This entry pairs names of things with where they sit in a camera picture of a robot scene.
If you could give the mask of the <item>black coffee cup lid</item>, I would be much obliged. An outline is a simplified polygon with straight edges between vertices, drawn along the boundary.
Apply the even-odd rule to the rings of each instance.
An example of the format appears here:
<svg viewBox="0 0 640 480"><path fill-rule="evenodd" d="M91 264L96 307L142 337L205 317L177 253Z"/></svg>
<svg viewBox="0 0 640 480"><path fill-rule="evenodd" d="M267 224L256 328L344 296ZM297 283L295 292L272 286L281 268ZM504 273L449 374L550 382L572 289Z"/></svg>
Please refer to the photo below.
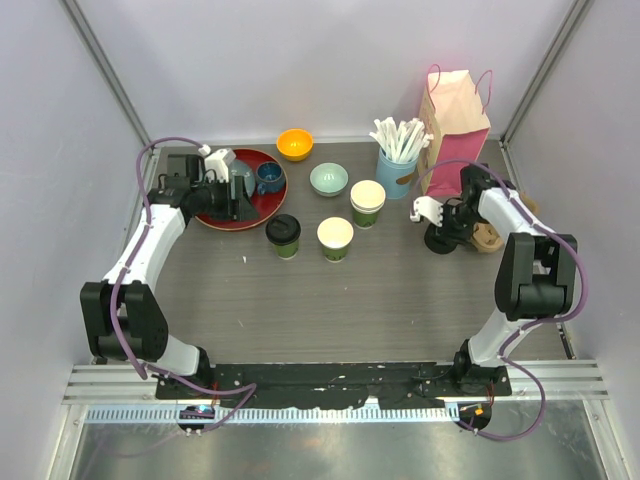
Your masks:
<svg viewBox="0 0 640 480"><path fill-rule="evenodd" d="M289 214L274 215L266 224L265 234L268 238L273 236L276 238L291 238L294 236L300 237L301 225L299 221Z"/></svg>

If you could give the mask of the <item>stack of black lids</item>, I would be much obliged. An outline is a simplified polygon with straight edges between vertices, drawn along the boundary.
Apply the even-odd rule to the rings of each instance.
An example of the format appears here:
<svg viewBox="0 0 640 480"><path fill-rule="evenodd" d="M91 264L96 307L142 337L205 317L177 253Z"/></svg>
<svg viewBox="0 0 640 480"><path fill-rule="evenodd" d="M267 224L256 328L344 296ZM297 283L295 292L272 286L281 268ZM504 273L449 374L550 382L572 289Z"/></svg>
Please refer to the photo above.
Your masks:
<svg viewBox="0 0 640 480"><path fill-rule="evenodd" d="M424 235L427 248L438 255L452 253L462 242L463 238L459 231L438 227L435 224L430 224Z"/></svg>

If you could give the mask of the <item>green paper cup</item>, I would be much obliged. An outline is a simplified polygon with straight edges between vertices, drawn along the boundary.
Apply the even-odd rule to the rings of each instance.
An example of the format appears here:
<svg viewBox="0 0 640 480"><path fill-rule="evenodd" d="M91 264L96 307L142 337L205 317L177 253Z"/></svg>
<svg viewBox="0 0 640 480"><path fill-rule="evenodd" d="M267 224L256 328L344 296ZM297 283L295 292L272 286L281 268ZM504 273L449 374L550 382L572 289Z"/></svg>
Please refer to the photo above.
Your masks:
<svg viewBox="0 0 640 480"><path fill-rule="evenodd" d="M273 246L276 255L283 260L292 259L299 250L298 236L285 239L269 236L268 240Z"/></svg>
<svg viewBox="0 0 640 480"><path fill-rule="evenodd" d="M347 256L354 238L354 229L344 218L329 217L318 225L316 235L326 260L337 263Z"/></svg>

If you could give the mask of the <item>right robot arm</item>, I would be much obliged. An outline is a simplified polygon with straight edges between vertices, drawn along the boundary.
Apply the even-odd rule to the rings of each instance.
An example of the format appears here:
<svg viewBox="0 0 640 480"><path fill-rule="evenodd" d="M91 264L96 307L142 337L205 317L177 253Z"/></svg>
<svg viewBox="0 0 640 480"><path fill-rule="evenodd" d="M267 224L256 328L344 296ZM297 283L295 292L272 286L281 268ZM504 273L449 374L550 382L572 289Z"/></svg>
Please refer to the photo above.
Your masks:
<svg viewBox="0 0 640 480"><path fill-rule="evenodd" d="M487 224L504 241L494 284L496 309L482 329L464 341L444 377L465 395L497 383L511 351L543 323L573 303L577 241L539 223L518 192L483 164L460 171L462 192L442 206L442 219L424 236L434 253L449 254Z"/></svg>

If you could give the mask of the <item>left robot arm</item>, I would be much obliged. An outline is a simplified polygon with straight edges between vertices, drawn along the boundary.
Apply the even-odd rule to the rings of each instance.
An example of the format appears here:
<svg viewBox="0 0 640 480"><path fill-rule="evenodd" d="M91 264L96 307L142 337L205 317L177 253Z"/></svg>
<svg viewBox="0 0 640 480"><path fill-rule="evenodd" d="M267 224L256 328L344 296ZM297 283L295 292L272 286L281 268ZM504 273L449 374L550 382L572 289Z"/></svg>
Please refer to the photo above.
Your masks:
<svg viewBox="0 0 640 480"><path fill-rule="evenodd" d="M99 282L87 282L80 304L91 353L129 362L141 376L149 368L178 375L190 398L205 397L213 385L206 351L169 332L154 291L170 250L190 220L209 216L254 219L246 175L229 148L187 155L183 168L162 174L146 193L140 222L114 267Z"/></svg>

